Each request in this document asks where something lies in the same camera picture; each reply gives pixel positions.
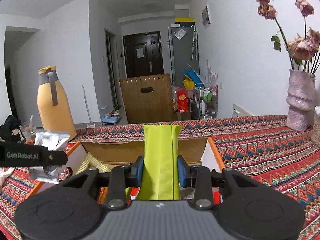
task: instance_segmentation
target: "ceramic vase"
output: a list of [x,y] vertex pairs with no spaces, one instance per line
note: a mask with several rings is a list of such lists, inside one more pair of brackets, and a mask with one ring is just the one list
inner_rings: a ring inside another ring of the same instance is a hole
[[308,127],[307,114],[314,110],[315,76],[290,69],[287,103],[290,105],[286,125],[304,132]]

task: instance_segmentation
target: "metal bolt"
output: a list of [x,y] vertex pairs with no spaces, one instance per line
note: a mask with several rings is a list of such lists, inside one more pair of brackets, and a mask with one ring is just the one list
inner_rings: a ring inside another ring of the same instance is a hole
[[111,208],[119,208],[124,205],[124,202],[121,199],[112,199],[108,202],[108,206]]
[[209,207],[211,205],[211,202],[208,199],[202,198],[196,201],[196,205],[198,207]]

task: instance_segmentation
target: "refrigerator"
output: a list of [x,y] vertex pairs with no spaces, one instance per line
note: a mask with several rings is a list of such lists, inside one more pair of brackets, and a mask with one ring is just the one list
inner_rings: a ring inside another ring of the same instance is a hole
[[168,29],[172,84],[176,87],[184,87],[184,75],[182,73],[190,69],[188,63],[199,74],[199,54],[197,54],[196,59],[196,44],[194,46],[193,60],[191,59],[193,28],[185,27],[185,29],[187,33],[180,40],[175,36],[180,27],[169,27]]

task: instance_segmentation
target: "framed picture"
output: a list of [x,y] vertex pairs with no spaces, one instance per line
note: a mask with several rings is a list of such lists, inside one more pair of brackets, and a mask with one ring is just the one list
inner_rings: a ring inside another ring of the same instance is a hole
[[210,9],[208,3],[207,6],[203,9],[201,17],[204,28],[208,28],[211,25]]

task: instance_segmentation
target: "red bag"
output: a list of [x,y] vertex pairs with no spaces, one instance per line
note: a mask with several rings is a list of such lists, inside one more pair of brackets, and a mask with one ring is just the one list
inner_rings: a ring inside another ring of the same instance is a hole
[[180,113],[188,112],[187,91],[183,88],[178,88],[177,98],[178,98],[178,112]]

